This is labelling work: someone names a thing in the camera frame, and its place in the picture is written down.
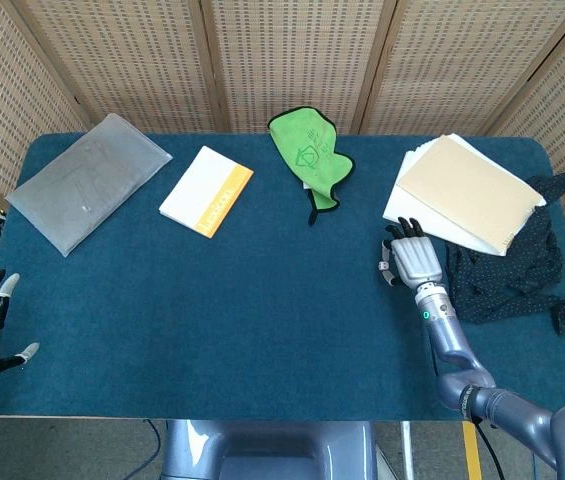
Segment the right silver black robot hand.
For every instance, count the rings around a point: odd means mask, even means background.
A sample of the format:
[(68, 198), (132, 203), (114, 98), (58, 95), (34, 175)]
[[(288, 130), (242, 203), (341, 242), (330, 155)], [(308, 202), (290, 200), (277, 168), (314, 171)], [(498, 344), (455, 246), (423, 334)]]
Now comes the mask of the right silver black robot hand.
[(399, 226), (388, 225), (392, 235), (381, 244), (378, 271), (390, 286), (403, 284), (417, 291), (429, 283), (440, 283), (442, 267), (431, 240), (415, 218), (398, 218)]

